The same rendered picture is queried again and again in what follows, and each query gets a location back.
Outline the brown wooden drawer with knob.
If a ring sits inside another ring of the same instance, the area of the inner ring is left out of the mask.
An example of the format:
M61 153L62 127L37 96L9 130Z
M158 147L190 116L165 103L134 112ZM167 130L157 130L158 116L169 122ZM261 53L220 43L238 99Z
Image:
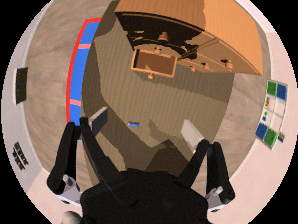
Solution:
M131 70L137 70L137 72L144 73L149 72L150 75L148 75L148 78L151 79L153 79L154 77L152 73L160 74L159 76L165 75L174 77L176 62L177 57L165 55L162 53L161 55L156 55L153 51L135 49Z

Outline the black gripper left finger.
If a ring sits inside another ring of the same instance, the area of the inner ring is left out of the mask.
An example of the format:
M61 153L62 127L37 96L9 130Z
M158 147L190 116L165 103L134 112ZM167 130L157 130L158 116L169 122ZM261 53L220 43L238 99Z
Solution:
M80 126L68 122L64 129L55 165L47 178L48 188L64 203L81 207L80 188L76 183L77 140L82 140L90 164L99 180L104 181L115 199L125 207L133 207L139 200L137 189L122 176L108 156L105 156L96 135L107 122L108 107L92 117L79 118Z

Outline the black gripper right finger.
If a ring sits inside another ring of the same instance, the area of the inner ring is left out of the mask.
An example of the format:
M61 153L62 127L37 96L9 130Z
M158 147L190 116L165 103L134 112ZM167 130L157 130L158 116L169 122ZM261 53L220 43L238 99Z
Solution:
M207 156L207 185L205 196L208 201L207 212L217 212L235 198L235 192L229 181L221 144L218 142L210 144L194 125L186 119L184 120L181 133L194 155L178 178L165 192L161 198L161 202L168 208L177 207L189 193L199 173L204 157Z

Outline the brown wooden chest of drawers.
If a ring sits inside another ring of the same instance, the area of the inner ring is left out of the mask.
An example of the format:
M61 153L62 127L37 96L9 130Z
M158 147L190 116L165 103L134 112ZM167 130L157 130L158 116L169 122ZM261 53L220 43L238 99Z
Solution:
M166 18L189 25L214 37L192 50L185 48L190 51L177 57L177 60L221 41L242 56L258 72L258 74L234 71L226 73L263 76L262 50L256 24L233 0L120 0L114 12L134 52L138 48L133 46L131 37L134 36L129 35L122 14Z

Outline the brown drawer front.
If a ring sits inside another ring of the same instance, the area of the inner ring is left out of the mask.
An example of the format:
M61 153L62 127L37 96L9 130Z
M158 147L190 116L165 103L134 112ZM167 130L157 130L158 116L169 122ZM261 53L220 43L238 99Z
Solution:
M182 59L202 65L205 70L211 69L215 72L232 72L231 70L226 69L223 65L195 52L182 57Z
M204 70L203 69L203 66L201 65L198 65L198 64L195 64L193 62L190 62L190 61L187 61L187 60L184 60L184 59L178 59L176 64L180 64L180 65L183 65L183 66L186 66L186 67L189 67L191 68L191 71L195 72L195 70L198 70L198 71L201 71L201 72L214 72L212 70L209 69L208 70Z
M182 47L171 44L163 44L149 39L131 37L131 40L135 48L154 51L154 54L156 55L161 55L162 52L164 54L180 57L189 51Z
M221 41L207 45L195 52L221 63L226 69L234 72L258 74L242 56Z
M142 14L122 14L122 17L130 36L134 37L154 39L190 50L214 39L199 29L166 18Z

